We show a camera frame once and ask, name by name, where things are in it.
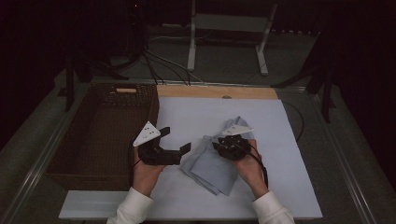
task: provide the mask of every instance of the white board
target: white board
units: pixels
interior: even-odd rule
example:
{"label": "white board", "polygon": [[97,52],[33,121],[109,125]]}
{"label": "white board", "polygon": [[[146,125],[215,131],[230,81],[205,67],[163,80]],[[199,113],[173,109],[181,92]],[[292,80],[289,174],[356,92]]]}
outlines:
{"label": "white board", "polygon": [[[161,97],[157,129],[171,127],[170,134],[161,140],[161,147],[178,149],[191,142],[191,151],[194,151],[203,135],[224,131],[225,121],[237,116],[246,120],[254,130],[258,150],[268,171],[270,190],[295,218],[322,217],[300,150],[279,100]],[[125,195],[126,192],[69,191],[60,218],[113,216]],[[240,177],[229,196],[215,196],[184,175],[179,166],[167,166],[151,197],[154,204],[148,211],[148,220],[256,218],[251,206],[253,194]]]}

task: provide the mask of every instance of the wire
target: wire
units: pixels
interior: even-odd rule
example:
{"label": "wire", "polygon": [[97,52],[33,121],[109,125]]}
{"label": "wire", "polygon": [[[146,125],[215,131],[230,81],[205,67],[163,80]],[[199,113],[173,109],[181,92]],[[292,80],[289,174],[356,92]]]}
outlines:
{"label": "wire", "polygon": [[297,113],[299,114],[299,116],[300,116],[300,118],[301,118],[301,122],[302,122],[302,127],[301,127],[301,130],[300,130],[300,133],[297,135],[297,137],[296,137],[296,142],[298,142],[298,141],[300,141],[300,138],[301,138],[301,136],[303,135],[303,132],[304,132],[304,128],[305,128],[305,121],[304,121],[304,117],[303,117],[303,115],[301,114],[301,112],[300,112],[300,110],[296,107],[296,106],[294,106],[294,105],[292,105],[292,104],[290,104],[290,103],[288,103],[288,102],[286,102],[286,101],[282,101],[285,105],[289,105],[289,106],[291,106],[295,111],[297,111]]}
{"label": "wire", "polygon": [[173,64],[173,65],[176,65],[177,67],[182,68],[184,71],[187,72],[187,74],[188,74],[189,76],[194,77],[194,78],[197,79],[198,81],[200,81],[200,82],[202,82],[203,84],[205,84],[204,81],[202,81],[200,78],[198,78],[198,77],[196,77],[195,75],[193,75],[191,72],[189,72],[189,70],[187,70],[187,68],[181,66],[180,64],[171,62],[171,61],[169,61],[169,60],[167,60],[167,59],[165,59],[165,58],[163,58],[163,57],[160,57],[160,56],[158,56],[158,55],[152,53],[152,52],[149,51],[148,49],[146,49],[145,52],[149,53],[150,55],[152,55],[152,56],[154,56],[154,57],[156,57],[156,58],[158,58],[158,59],[161,59],[161,60],[163,60],[163,61],[165,61],[165,62],[171,63],[171,64]]}
{"label": "wire", "polygon": [[164,64],[164,63],[160,63],[160,62],[158,62],[158,61],[156,61],[156,60],[154,60],[154,59],[150,59],[150,60],[152,60],[153,62],[158,63],[158,64],[160,64],[160,65],[162,65],[162,66],[164,66],[164,67],[167,67],[167,68],[170,69],[172,72],[174,72],[174,73],[181,79],[181,81],[184,82],[184,84],[185,84],[186,86],[189,86],[189,84],[186,83],[186,81],[183,79],[183,77],[182,77],[175,69],[173,69],[172,67],[170,67],[170,66],[168,66],[168,65],[166,65],[166,64]]}
{"label": "wire", "polygon": [[143,56],[146,58],[146,61],[148,62],[148,68],[149,68],[149,71],[150,71],[152,77],[154,78],[155,84],[158,85],[158,82],[156,79],[156,77],[157,77],[163,82],[163,85],[166,85],[165,81],[163,81],[163,78],[158,76],[158,74],[155,72],[154,67],[151,64],[151,61],[149,60],[149,57],[144,52],[143,52]]}
{"label": "wire", "polygon": [[[262,160],[261,160],[260,158],[257,158],[255,155],[253,155],[253,153],[251,153],[250,151],[244,150],[241,146],[239,146],[239,145],[236,144],[235,142],[233,142],[233,145],[234,145],[234,146],[237,146],[237,147],[239,147],[241,150],[245,151],[249,156],[251,156],[251,157],[260,165],[260,167],[262,168],[262,175],[263,175],[263,177],[264,177],[265,185],[266,185],[267,188],[268,188],[268,174],[267,174],[267,169],[265,168],[264,164],[262,163]],[[255,147],[252,146],[251,144],[249,144],[249,145],[250,145],[251,147],[253,147],[253,148],[257,151],[257,154],[260,155],[260,153],[259,153],[259,151],[257,150],[257,148],[255,148]]]}

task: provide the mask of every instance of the floor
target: floor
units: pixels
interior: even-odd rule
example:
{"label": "floor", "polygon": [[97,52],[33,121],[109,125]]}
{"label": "floor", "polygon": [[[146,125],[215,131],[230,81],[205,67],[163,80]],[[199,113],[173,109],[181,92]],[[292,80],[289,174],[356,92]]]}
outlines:
{"label": "floor", "polygon": [[[151,32],[153,39],[149,42],[149,50],[155,56],[148,53],[147,56],[156,61],[151,63],[161,77],[158,82],[163,79],[165,84],[183,84],[180,77],[187,81],[188,73],[180,66],[187,66],[189,39],[185,36],[189,34],[188,30],[163,27],[152,29]],[[264,77],[259,73],[254,50],[254,43],[258,40],[256,35],[202,31],[197,36],[202,38],[197,40],[195,70],[191,73],[193,85],[268,87],[298,74],[316,40],[310,35],[270,35],[265,48],[269,75]],[[97,71],[93,72],[96,78],[106,78]],[[144,57],[120,73],[130,77],[131,81],[153,82]],[[304,92],[308,81],[309,78],[306,78],[285,89],[276,90],[279,99],[284,102],[296,137],[302,133],[298,146],[323,214],[323,218],[296,220],[296,223],[396,223],[395,192],[374,159],[337,87],[333,86],[332,89],[335,108],[331,109],[332,122],[329,124],[319,113],[320,95]],[[57,96],[60,88],[64,87],[64,72],[56,77],[56,83],[55,89],[24,122],[0,154],[0,214],[15,217],[11,221],[3,216],[4,223],[106,223],[104,220],[59,219],[66,191],[44,175],[33,180],[35,188],[27,192],[29,197],[24,203],[12,203],[15,196],[20,195],[19,188],[26,187],[22,184],[25,177],[36,171],[33,168],[37,167],[37,158],[42,156],[43,148],[48,147],[47,143],[59,130],[58,125],[63,123],[67,114],[64,112],[64,98]],[[77,96],[82,85],[76,81]]]}

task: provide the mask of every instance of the gray cloth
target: gray cloth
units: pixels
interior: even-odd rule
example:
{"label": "gray cloth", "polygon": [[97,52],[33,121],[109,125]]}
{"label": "gray cloth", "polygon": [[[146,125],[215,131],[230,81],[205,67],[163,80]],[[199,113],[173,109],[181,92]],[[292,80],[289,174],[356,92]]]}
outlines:
{"label": "gray cloth", "polygon": [[[227,120],[220,134],[213,137],[205,135],[200,146],[180,167],[187,176],[215,195],[219,193],[230,195],[233,182],[238,176],[234,165],[227,159],[222,158],[212,145],[212,142],[219,142],[219,137],[225,136],[222,131],[234,124],[248,126],[247,122],[241,117]],[[254,138],[252,132],[242,133],[241,136],[245,139]]]}

